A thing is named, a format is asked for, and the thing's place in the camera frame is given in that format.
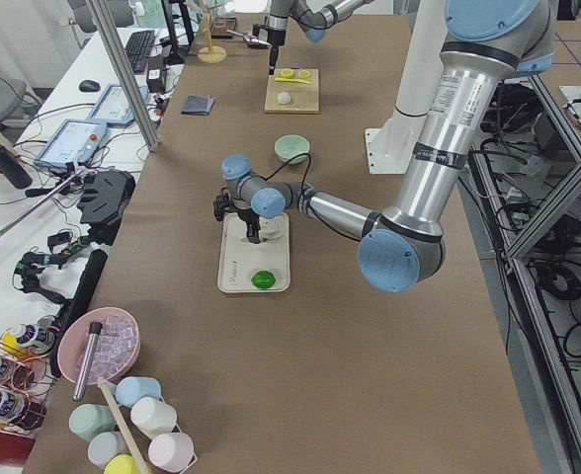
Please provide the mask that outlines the mint green bowl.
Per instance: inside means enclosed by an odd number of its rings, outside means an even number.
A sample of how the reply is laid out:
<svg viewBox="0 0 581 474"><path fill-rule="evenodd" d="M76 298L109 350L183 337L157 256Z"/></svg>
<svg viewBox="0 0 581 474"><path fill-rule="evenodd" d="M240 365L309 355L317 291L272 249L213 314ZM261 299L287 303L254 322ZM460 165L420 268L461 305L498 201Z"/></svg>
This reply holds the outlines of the mint green bowl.
<svg viewBox="0 0 581 474"><path fill-rule="evenodd" d="M276 140L274 151L282 163L297 165L307 157L310 143L301 135L287 134Z"/></svg>

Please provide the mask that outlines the black keyboard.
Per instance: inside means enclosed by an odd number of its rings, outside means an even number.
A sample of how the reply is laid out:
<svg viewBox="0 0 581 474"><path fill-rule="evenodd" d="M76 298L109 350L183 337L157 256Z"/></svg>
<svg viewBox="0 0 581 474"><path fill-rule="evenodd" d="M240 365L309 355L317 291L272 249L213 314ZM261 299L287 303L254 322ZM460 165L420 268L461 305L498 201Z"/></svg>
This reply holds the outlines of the black keyboard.
<svg viewBox="0 0 581 474"><path fill-rule="evenodd" d="M128 38L124 51L134 74L145 71L148 54L154 47L155 33L152 30L134 32Z"/></svg>

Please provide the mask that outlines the black bar device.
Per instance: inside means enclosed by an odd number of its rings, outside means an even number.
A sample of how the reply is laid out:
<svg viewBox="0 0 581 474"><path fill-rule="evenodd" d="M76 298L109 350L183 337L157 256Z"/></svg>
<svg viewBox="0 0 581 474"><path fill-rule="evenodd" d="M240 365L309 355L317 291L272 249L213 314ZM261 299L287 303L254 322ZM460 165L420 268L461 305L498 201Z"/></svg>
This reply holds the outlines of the black bar device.
<svg viewBox="0 0 581 474"><path fill-rule="evenodd" d="M49 364L55 378L62 376L57 355L62 337L70 326L88 311L107 260L108 254L103 250L94 250L90 254L74 296L64 301L51 325L55 338L49 355Z"/></svg>

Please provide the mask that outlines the green lime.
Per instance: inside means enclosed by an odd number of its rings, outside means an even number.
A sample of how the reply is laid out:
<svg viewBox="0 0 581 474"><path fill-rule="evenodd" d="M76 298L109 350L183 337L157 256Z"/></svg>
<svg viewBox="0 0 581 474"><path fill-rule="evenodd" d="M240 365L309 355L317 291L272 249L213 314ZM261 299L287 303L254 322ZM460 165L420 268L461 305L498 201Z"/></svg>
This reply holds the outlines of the green lime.
<svg viewBox="0 0 581 474"><path fill-rule="evenodd" d="M275 275L268 270L259 270L251 277L251 283L258 289L270 289L277 282Z"/></svg>

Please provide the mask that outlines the black gripper mount block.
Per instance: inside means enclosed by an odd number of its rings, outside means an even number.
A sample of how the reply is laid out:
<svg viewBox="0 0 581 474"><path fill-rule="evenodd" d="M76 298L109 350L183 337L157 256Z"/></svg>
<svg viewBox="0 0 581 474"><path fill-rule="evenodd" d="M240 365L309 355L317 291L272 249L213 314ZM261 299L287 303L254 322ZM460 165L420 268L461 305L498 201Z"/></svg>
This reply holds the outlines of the black gripper mount block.
<svg viewBox="0 0 581 474"><path fill-rule="evenodd" d="M76 207L80 222L89 226L89 237L98 244L113 245L125 208L135 189L135 179L127 171L89 173Z"/></svg>

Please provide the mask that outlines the grey cup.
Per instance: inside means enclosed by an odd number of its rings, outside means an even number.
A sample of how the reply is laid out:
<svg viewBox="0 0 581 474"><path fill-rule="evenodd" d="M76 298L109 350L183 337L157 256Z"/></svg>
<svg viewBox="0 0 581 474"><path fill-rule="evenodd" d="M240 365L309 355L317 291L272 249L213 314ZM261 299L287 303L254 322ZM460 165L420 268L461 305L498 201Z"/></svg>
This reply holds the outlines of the grey cup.
<svg viewBox="0 0 581 474"><path fill-rule="evenodd" d="M120 432L97 434L89 443L87 455L89 461L104 469L117 455L129 454L123 435Z"/></svg>

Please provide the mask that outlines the wooden mug tree stand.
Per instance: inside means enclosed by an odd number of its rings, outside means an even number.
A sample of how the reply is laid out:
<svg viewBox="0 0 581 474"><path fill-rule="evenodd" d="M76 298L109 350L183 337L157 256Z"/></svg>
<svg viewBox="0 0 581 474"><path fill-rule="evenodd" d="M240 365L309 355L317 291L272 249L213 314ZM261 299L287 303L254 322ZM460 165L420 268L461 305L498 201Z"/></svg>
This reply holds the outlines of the wooden mug tree stand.
<svg viewBox="0 0 581 474"><path fill-rule="evenodd" d="M221 9L221 1L195 1L194 8L202 16L199 33L193 45L194 54L205 64L217 64L226 58L226 50L213 43L212 25L217 10Z"/></svg>

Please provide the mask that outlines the black computer mouse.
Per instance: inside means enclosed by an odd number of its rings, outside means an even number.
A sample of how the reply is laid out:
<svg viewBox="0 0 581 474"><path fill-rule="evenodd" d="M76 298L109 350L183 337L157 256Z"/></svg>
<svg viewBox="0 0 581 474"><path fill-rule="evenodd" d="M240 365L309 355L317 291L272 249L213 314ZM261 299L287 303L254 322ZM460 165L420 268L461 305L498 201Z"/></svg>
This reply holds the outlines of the black computer mouse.
<svg viewBox="0 0 581 474"><path fill-rule="evenodd" d="M101 90L101 85L94 80L82 80L78 85L78 90L83 93L94 93Z"/></svg>

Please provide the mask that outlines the grey office chair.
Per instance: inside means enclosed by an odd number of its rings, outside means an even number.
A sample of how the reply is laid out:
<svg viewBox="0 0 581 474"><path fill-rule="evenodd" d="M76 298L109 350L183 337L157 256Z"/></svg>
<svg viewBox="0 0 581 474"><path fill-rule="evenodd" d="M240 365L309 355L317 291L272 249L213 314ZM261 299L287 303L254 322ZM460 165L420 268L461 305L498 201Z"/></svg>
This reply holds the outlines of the grey office chair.
<svg viewBox="0 0 581 474"><path fill-rule="evenodd" d="M42 99L21 79L0 76L0 129L26 127L42 105Z"/></svg>

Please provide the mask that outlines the mint green cup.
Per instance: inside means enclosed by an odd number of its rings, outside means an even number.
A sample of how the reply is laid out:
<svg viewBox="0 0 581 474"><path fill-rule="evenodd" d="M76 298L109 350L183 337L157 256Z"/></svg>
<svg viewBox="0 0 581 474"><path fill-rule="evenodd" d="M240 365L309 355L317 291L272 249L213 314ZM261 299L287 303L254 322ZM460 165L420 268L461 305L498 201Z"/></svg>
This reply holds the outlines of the mint green cup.
<svg viewBox="0 0 581 474"><path fill-rule="evenodd" d="M116 426L116 421L108 406L83 404L73 410L68 426L73 434L90 442L101 433L111 432Z"/></svg>

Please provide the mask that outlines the near teach pendant tablet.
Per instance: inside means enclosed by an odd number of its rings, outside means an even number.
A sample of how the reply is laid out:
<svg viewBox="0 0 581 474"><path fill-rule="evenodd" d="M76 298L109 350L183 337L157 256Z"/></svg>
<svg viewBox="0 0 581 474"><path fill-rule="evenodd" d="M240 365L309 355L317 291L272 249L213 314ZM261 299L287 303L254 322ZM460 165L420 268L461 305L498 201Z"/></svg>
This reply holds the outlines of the near teach pendant tablet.
<svg viewBox="0 0 581 474"><path fill-rule="evenodd" d="M108 132L102 119L66 119L34 161L35 166L65 169L83 165L96 153Z"/></svg>

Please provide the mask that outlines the white cup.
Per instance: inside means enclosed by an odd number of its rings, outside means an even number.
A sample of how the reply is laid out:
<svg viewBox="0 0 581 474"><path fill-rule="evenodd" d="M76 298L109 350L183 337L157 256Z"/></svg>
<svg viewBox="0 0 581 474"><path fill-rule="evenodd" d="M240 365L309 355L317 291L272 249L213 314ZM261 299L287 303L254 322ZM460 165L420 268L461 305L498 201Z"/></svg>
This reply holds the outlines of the white cup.
<svg viewBox="0 0 581 474"><path fill-rule="evenodd" d="M144 435L155 439L174 430L177 412L161 400L143 397L132 406L130 419Z"/></svg>

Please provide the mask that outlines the black box with label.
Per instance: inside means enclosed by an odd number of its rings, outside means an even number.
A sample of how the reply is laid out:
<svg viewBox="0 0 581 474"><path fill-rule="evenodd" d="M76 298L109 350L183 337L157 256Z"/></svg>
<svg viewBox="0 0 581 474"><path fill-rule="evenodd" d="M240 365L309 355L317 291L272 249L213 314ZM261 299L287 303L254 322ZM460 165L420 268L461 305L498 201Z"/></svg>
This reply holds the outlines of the black box with label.
<svg viewBox="0 0 581 474"><path fill-rule="evenodd" d="M151 93L166 92L167 68L161 55L147 59L146 86Z"/></svg>

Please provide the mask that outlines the metal cylinder muddler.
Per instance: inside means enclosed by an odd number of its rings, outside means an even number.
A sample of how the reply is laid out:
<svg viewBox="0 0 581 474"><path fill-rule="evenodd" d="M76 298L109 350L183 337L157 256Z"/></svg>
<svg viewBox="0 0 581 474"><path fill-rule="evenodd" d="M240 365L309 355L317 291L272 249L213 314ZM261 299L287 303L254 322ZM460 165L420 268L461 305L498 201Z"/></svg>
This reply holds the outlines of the metal cylinder muddler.
<svg viewBox="0 0 581 474"><path fill-rule="evenodd" d="M74 402L80 402L84 398L94 355L102 330L103 324L101 322L92 322L89 326L87 345L72 394L72 400Z"/></svg>

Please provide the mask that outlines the dark brown tray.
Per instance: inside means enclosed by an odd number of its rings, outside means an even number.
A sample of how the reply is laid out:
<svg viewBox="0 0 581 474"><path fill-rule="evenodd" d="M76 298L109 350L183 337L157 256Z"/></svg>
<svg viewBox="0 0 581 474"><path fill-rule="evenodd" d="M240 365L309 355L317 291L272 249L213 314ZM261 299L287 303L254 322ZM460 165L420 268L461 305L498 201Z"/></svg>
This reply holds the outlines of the dark brown tray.
<svg viewBox="0 0 581 474"><path fill-rule="evenodd" d="M232 39L237 26L236 18L217 18L211 25L211 37L213 39Z"/></svg>

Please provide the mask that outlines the blue cup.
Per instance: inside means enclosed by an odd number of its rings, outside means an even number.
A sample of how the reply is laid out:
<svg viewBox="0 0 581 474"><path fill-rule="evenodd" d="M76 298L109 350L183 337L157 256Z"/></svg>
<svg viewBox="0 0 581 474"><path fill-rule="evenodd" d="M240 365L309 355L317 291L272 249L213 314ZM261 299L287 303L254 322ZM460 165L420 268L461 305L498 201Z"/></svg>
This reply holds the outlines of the blue cup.
<svg viewBox="0 0 581 474"><path fill-rule="evenodd" d="M128 408L144 397L160 400L161 396L161 384L154 377L128 376L123 378L116 388L117 402Z"/></svg>

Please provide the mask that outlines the yellow cup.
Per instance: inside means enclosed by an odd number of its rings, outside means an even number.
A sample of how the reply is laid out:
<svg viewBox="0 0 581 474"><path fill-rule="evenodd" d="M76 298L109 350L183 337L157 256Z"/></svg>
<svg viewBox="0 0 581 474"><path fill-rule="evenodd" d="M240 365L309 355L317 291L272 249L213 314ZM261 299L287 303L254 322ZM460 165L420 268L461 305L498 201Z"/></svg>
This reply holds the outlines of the yellow cup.
<svg viewBox="0 0 581 474"><path fill-rule="evenodd" d="M118 454L104 468L104 474L139 474L140 471L130 454Z"/></svg>

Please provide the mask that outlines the pink cup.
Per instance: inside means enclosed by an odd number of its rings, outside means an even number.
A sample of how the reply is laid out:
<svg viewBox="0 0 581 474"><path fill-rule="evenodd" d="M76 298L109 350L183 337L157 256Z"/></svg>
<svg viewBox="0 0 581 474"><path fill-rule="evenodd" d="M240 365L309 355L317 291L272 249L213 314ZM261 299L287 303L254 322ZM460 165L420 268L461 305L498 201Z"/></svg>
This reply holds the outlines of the pink cup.
<svg viewBox="0 0 581 474"><path fill-rule="evenodd" d="M148 457L156 467L178 473L194 463L194 444L188 434L160 434L149 445Z"/></svg>

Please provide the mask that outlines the yellow capped sauce bottle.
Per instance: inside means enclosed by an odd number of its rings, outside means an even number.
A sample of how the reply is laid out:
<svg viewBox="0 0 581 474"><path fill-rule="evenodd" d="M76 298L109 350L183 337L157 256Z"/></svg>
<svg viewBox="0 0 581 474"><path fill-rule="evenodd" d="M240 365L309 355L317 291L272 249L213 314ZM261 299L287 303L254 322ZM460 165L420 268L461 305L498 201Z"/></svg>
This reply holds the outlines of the yellow capped sauce bottle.
<svg viewBox="0 0 581 474"><path fill-rule="evenodd" d="M47 355L52 349L55 334L48 328L33 324L19 324L6 331L0 339L1 346L17 359Z"/></svg>

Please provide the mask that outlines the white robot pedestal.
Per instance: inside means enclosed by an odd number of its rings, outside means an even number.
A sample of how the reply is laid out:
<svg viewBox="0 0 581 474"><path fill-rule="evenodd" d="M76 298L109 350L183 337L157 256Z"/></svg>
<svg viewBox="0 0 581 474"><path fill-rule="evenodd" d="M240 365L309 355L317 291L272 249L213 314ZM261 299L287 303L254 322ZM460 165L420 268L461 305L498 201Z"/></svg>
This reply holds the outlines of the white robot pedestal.
<svg viewBox="0 0 581 474"><path fill-rule="evenodd" d="M403 174L408 168L443 72L445 5L442 0L393 3L395 13L413 16L415 21L393 114L382 127L365 130L372 174Z"/></svg>

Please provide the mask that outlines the white bun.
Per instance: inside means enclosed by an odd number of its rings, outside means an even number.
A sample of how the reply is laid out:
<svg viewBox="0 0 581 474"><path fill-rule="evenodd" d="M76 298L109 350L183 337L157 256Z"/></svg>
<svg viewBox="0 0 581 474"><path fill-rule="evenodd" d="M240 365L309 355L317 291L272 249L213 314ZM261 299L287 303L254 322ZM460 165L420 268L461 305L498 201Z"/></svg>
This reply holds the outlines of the white bun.
<svg viewBox="0 0 581 474"><path fill-rule="evenodd" d="M282 91L277 95L277 103L279 105L289 105L292 103L292 96L287 91Z"/></svg>

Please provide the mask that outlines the cream serving tray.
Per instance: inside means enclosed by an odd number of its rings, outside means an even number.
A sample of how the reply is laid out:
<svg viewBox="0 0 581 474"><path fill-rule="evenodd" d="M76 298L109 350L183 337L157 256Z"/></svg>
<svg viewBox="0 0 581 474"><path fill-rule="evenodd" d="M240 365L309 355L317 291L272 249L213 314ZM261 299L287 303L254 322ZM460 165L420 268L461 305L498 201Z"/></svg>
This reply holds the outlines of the cream serving tray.
<svg viewBox="0 0 581 474"><path fill-rule="evenodd" d="M224 293L281 292L291 283L290 221L282 213L273 219L260 218L260 244L246 238L246 223L236 213L223 221L217 287ZM251 277L259 270L271 271L276 284L258 289Z"/></svg>

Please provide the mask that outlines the far teach pendant tablet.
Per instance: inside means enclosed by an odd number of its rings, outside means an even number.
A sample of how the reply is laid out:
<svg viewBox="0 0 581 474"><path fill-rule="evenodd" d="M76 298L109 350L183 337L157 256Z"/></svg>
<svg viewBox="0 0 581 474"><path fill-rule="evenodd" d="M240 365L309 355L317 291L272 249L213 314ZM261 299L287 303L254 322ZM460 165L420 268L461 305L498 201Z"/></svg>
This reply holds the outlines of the far teach pendant tablet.
<svg viewBox="0 0 581 474"><path fill-rule="evenodd" d="M107 85L87 119L100 120L111 126L125 126L133 122L134 112L122 86Z"/></svg>

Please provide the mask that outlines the wooden cutting board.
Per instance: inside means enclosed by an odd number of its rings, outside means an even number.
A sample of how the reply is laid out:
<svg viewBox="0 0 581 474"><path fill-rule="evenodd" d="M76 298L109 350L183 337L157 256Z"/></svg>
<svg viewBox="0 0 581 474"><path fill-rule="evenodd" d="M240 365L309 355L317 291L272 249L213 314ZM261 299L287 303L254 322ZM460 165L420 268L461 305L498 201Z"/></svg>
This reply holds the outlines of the wooden cutting board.
<svg viewBox="0 0 581 474"><path fill-rule="evenodd" d="M297 83L276 82L274 77L296 77L298 70L309 70L310 85ZM292 103L279 105L277 95L287 91L292 96ZM268 114L318 114L320 112L319 70L313 68L277 68L274 75L270 75L267 82L264 112Z"/></svg>

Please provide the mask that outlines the black water bottle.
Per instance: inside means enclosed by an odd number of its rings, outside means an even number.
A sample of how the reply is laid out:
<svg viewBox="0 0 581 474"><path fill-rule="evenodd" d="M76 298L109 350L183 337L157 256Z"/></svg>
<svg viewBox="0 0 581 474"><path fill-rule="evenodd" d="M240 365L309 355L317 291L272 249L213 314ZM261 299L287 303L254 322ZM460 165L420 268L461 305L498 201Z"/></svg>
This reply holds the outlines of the black water bottle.
<svg viewBox="0 0 581 474"><path fill-rule="evenodd" d="M15 155L2 144L0 144L0 173L19 190L26 189L33 183L33 179L18 163Z"/></svg>

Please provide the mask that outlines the pink bowl of ice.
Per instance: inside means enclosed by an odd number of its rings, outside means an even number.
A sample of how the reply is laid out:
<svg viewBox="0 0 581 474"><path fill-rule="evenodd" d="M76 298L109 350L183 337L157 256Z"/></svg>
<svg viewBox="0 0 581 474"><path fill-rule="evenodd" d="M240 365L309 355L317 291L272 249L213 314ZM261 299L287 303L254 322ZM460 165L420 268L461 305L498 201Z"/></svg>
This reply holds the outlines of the pink bowl of ice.
<svg viewBox="0 0 581 474"><path fill-rule="evenodd" d="M117 307L92 310L66 330L57 351L59 369L68 381L76 381L88 344L90 325L94 322L100 322L103 327L88 384L96 385L99 378L118 382L136 362L141 340L136 320L126 310Z"/></svg>

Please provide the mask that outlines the metal scoop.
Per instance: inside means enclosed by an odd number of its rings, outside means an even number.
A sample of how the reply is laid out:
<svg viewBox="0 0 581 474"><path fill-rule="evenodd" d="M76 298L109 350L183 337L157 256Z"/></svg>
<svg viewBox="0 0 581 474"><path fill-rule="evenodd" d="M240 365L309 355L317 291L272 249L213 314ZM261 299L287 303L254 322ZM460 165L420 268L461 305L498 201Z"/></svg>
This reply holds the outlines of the metal scoop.
<svg viewBox="0 0 581 474"><path fill-rule="evenodd" d="M240 33L240 32L236 32L234 30L228 30L228 32L233 36L233 37L238 37L240 39L243 40L243 42L249 46L249 47L253 47L253 48L269 48L272 45L270 43L268 43L267 41L263 40L263 39L259 39L257 36L252 35L249 32L246 33Z"/></svg>

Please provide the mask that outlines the aluminium frame post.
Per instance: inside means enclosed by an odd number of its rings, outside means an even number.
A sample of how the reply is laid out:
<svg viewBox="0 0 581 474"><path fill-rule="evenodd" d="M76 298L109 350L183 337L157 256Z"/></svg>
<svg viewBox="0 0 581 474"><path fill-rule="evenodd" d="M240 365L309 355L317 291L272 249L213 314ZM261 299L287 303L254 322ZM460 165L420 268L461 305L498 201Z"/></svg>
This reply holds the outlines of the aluminium frame post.
<svg viewBox="0 0 581 474"><path fill-rule="evenodd" d="M149 152L159 144L155 125L150 119L144 100L139 92L135 75L125 54L117 26L105 0L87 0L87 8L101 36L120 85L133 112L134 118Z"/></svg>

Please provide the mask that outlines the teach pendant tablet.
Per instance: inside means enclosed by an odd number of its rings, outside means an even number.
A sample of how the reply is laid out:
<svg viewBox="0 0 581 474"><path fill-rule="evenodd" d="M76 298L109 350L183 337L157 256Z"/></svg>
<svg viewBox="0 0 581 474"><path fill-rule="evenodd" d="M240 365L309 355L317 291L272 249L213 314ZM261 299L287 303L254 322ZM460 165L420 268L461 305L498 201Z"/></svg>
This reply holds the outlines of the teach pendant tablet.
<svg viewBox="0 0 581 474"><path fill-rule="evenodd" d="M66 119L34 161L35 166L65 169L83 165L96 153L108 132L102 119Z"/></svg>
<svg viewBox="0 0 581 474"><path fill-rule="evenodd" d="M125 126L133 122L134 112L122 86L107 85L87 119L100 120L111 126Z"/></svg>

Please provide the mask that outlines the wooden cup rack rod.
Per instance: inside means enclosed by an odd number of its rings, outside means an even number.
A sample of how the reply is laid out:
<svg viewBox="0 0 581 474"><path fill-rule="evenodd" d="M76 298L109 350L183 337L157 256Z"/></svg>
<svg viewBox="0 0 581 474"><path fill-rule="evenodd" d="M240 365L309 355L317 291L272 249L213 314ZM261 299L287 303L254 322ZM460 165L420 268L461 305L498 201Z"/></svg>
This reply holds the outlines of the wooden cup rack rod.
<svg viewBox="0 0 581 474"><path fill-rule="evenodd" d="M109 382L106 379L99 378L97 385L101 390L107 402L107 405L111 410L112 415L117 422L117 425L120 428L121 433L123 434L124 442L128 450L130 451L130 454L136 464L138 471L142 474L150 474L151 471L148 468L148 465L145 459L143 458L130 429L127 426L125 418L117 404L116 398L110 389Z"/></svg>

